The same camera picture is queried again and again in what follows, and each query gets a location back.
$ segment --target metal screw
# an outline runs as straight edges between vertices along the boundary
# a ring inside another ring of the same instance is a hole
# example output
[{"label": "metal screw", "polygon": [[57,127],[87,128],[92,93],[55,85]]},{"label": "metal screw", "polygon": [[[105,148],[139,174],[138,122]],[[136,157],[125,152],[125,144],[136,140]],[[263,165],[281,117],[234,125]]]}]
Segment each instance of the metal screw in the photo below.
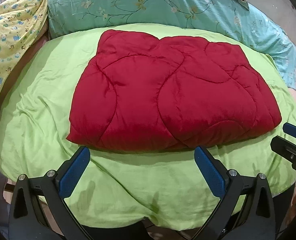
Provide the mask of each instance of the metal screw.
[{"label": "metal screw", "polygon": [[56,172],[55,172],[54,170],[48,171],[48,172],[47,172],[47,176],[48,176],[48,177],[53,177],[53,176],[55,175],[55,173],[56,173]]},{"label": "metal screw", "polygon": [[235,170],[230,170],[230,171],[229,171],[229,174],[230,174],[231,176],[235,177],[235,176],[237,176],[237,171],[235,171]]},{"label": "metal screw", "polygon": [[264,173],[259,173],[259,177],[260,177],[261,179],[266,179],[266,175],[265,175]]},{"label": "metal screw", "polygon": [[21,174],[20,176],[19,176],[19,180],[24,180],[26,178],[26,176],[24,175],[24,174]]}]

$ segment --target floor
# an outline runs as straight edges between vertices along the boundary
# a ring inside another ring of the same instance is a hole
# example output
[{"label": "floor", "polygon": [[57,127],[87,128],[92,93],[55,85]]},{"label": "floor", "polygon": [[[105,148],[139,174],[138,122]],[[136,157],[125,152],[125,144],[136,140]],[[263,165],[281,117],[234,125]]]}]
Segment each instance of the floor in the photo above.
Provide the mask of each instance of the floor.
[{"label": "floor", "polygon": [[[279,24],[296,45],[296,10],[289,0],[248,0],[251,4],[268,15],[274,22]],[[4,197],[8,202],[11,201],[11,194],[5,193]],[[49,208],[43,205],[44,211],[50,220],[54,231],[60,232],[56,225]],[[154,226],[150,221],[145,220],[144,224],[147,231],[155,240],[183,240],[190,239],[197,229],[175,232],[167,228]]]}]

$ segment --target green bed sheet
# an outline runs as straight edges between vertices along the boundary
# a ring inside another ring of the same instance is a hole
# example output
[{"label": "green bed sheet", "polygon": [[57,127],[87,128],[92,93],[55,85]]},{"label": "green bed sheet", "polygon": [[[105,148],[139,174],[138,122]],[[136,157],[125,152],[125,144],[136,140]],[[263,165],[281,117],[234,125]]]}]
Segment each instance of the green bed sheet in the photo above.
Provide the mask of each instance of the green bed sheet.
[{"label": "green bed sheet", "polygon": [[[250,64],[263,76],[277,99],[282,123],[255,139],[210,152],[242,175],[267,175],[273,195],[296,180],[288,161],[270,150],[270,141],[285,137],[282,124],[296,125],[296,103],[272,59],[218,33],[157,24],[130,24],[72,33],[49,41],[24,68],[0,113],[0,171],[12,180],[57,169],[78,149],[66,140],[69,112],[76,84],[96,54],[100,35],[108,30],[140,31],[158,38],[200,36],[209,41],[239,44]],[[296,139],[286,136],[293,143]],[[158,226],[176,230],[201,226],[219,199],[209,190],[198,170],[193,151],[117,153],[91,151],[69,208],[86,226],[122,227],[148,217]],[[241,208],[243,199],[235,211]]]}]

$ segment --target red quilt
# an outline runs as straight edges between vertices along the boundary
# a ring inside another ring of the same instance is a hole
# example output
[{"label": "red quilt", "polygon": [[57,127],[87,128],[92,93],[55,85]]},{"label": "red quilt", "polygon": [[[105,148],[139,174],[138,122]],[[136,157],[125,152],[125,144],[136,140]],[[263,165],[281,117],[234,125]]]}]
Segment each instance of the red quilt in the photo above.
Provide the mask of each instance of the red quilt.
[{"label": "red quilt", "polygon": [[112,150],[207,147],[271,131],[281,115],[238,45],[108,30],[76,86],[71,142]]}]

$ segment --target yellow fabric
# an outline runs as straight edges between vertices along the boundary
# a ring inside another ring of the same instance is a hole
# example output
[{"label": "yellow fabric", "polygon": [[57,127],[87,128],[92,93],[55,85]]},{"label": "yellow fabric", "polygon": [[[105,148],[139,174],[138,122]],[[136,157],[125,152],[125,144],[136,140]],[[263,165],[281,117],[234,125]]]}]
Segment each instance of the yellow fabric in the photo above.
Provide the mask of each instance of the yellow fabric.
[{"label": "yellow fabric", "polygon": [[0,4],[0,91],[47,19],[48,0],[6,0]]}]

